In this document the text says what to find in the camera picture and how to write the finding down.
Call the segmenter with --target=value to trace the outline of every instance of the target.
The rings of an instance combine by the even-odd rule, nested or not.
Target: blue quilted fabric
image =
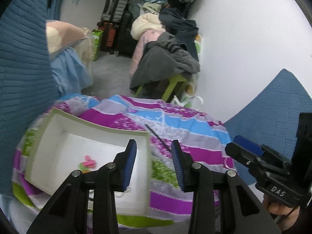
[[[12,196],[16,145],[57,98],[46,45],[47,0],[12,0],[0,18],[0,194]]]
[[[291,159],[301,112],[312,112],[311,97],[297,78],[283,69],[253,101],[224,125],[232,139],[242,135]],[[247,167],[240,163],[236,167],[248,185],[255,183]]]

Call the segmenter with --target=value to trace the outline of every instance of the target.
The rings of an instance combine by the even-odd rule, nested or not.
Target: suitcase
[[[100,50],[104,52],[111,51],[118,25],[108,22],[101,22],[98,28],[99,30],[103,31]]]
[[[119,23],[128,0],[106,0],[101,21]]]

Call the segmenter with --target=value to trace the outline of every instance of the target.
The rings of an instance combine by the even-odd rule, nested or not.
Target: gray blanket
[[[138,69],[133,74],[130,89],[136,90],[143,84],[158,82],[177,74],[196,74],[199,62],[179,45],[177,39],[164,32],[157,41],[146,44]]]

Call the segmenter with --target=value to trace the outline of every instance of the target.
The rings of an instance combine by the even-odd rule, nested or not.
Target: pink pillow
[[[64,49],[81,43],[86,37],[81,28],[55,20],[46,23],[46,39],[50,58],[54,58]]]

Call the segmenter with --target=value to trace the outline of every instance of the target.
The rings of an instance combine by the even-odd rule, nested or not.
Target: gray floor
[[[100,51],[98,60],[92,63],[93,85],[83,89],[82,94],[96,96],[101,100],[116,94],[131,97],[130,63],[129,57],[116,57],[114,54]]]

